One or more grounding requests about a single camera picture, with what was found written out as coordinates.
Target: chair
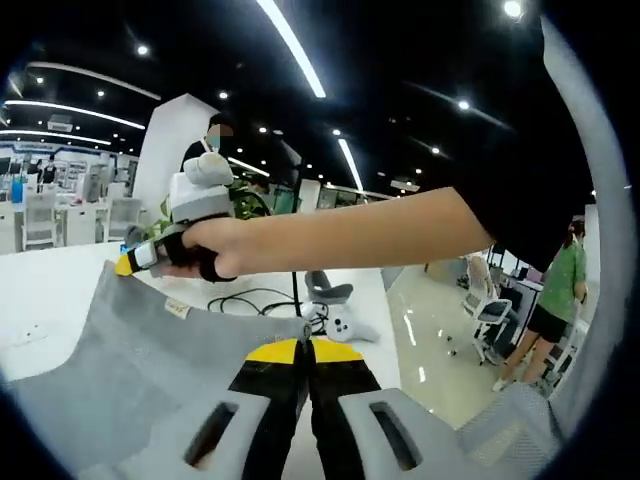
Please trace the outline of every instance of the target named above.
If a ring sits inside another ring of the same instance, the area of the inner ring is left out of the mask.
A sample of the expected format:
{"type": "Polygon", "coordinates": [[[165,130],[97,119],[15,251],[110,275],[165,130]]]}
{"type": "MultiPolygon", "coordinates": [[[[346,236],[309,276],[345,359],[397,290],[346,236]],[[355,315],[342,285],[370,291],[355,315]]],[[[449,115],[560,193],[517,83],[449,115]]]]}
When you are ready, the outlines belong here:
{"type": "MultiPolygon", "coordinates": [[[[471,287],[464,300],[462,301],[462,308],[471,317],[471,320],[475,324],[471,344],[478,352],[478,356],[480,357],[480,365],[482,365],[486,360],[485,351],[488,349],[488,346],[484,343],[484,337],[487,333],[487,330],[489,330],[489,327],[491,326],[500,325],[500,331],[498,332],[496,338],[502,333],[502,330],[504,330],[505,327],[504,319],[511,309],[511,300],[503,298],[491,300],[487,298],[486,293],[484,293],[482,290],[471,287]],[[500,315],[483,313],[487,305],[491,304],[504,305],[502,313],[500,315]]],[[[460,347],[456,347],[450,350],[449,353],[452,356],[456,355],[459,348],[460,347]]]]}
{"type": "Polygon", "coordinates": [[[110,198],[104,242],[124,240],[127,227],[138,223],[141,208],[137,198],[110,198]]]}
{"type": "Polygon", "coordinates": [[[25,196],[24,225],[22,226],[22,249],[32,245],[56,246],[56,194],[31,193],[25,196]]]}
{"type": "Polygon", "coordinates": [[[15,253],[15,213],[11,202],[0,202],[0,255],[15,253]]]}

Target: desk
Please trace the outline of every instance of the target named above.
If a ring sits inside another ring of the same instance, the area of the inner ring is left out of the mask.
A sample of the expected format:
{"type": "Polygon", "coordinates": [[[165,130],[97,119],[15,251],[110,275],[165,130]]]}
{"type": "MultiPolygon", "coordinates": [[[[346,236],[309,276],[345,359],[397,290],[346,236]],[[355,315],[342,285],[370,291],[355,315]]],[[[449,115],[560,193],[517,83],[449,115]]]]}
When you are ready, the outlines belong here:
{"type": "MultiPolygon", "coordinates": [[[[0,256],[3,303],[0,315],[0,368],[7,380],[38,375],[64,363],[73,352],[82,332],[93,292],[105,260],[119,257],[119,244],[106,243],[37,250],[0,256]],[[28,292],[38,292],[37,301],[28,292]]],[[[230,283],[210,284],[196,279],[152,278],[148,273],[138,278],[153,288],[196,308],[206,309],[214,297],[255,287],[269,287],[291,293],[288,273],[241,277],[230,283]]],[[[382,388],[399,388],[400,372],[389,306],[379,269],[332,270],[327,272],[333,284],[349,282],[354,292],[349,300],[352,313],[380,332],[373,344],[356,342],[367,365],[382,388]]],[[[299,274],[299,284],[304,285],[299,274]]],[[[305,287],[300,290],[306,296],[305,287]]],[[[274,294],[261,292],[250,297],[266,305],[277,301],[274,294]]],[[[246,306],[229,302],[228,313],[249,313],[246,306]]],[[[273,312],[283,317],[291,311],[273,312]]],[[[322,479],[320,459],[311,433],[309,402],[302,410],[283,479],[322,479]]]]}

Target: white robotic device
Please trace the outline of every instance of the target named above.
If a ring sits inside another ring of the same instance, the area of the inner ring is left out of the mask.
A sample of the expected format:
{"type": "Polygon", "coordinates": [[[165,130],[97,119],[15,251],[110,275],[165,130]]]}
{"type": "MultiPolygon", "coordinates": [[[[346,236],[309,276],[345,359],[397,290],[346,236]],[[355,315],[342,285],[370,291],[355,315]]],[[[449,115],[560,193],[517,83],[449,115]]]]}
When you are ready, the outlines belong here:
{"type": "Polygon", "coordinates": [[[209,151],[184,163],[169,185],[169,204],[174,223],[195,223],[207,218],[233,216],[229,185],[233,173],[227,160],[209,151]]]}
{"type": "Polygon", "coordinates": [[[327,337],[334,342],[352,342],[365,340],[367,342],[377,342],[380,334],[362,322],[350,318],[349,315],[341,315],[327,322],[327,337]]]}

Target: white office chair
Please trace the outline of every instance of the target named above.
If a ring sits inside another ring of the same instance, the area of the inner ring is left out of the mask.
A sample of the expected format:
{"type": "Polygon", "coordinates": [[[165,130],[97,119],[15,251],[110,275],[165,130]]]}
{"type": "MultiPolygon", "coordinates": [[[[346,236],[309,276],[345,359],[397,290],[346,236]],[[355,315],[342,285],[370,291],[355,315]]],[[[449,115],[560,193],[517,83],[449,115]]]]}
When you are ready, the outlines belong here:
{"type": "Polygon", "coordinates": [[[56,246],[56,194],[31,193],[25,195],[22,249],[32,245],[56,246]]]}
{"type": "Polygon", "coordinates": [[[127,227],[138,224],[141,208],[137,198],[110,198],[104,242],[124,240],[127,227]]]}
{"type": "MultiPolygon", "coordinates": [[[[473,286],[469,289],[469,292],[464,297],[462,301],[462,308],[464,311],[471,317],[474,326],[474,333],[471,339],[471,344],[478,352],[478,356],[480,357],[480,365],[484,364],[486,360],[485,351],[489,348],[484,343],[484,337],[489,330],[489,327],[494,325],[500,325],[500,331],[496,338],[502,333],[504,330],[505,323],[504,319],[507,316],[507,313],[511,309],[511,300],[508,299],[495,299],[490,300],[487,297],[484,289],[474,288],[473,286]],[[504,305],[502,308],[502,313],[500,315],[491,315],[489,313],[483,313],[484,309],[487,305],[490,304],[498,304],[504,305]]],[[[456,346],[452,350],[449,351],[449,354],[454,356],[458,353],[461,345],[456,346]]]]}

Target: glossy floor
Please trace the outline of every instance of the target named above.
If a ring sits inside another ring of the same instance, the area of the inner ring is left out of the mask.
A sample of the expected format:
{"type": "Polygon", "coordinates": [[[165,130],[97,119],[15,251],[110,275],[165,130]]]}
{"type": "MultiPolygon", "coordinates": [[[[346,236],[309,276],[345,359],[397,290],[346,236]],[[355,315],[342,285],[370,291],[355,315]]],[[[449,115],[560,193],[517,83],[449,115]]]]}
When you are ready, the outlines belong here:
{"type": "Polygon", "coordinates": [[[402,389],[456,429],[494,400],[499,372],[488,362],[479,365],[464,293],[433,280],[422,266],[405,268],[387,292],[402,389]],[[454,345],[458,354],[450,356],[454,345]]]}

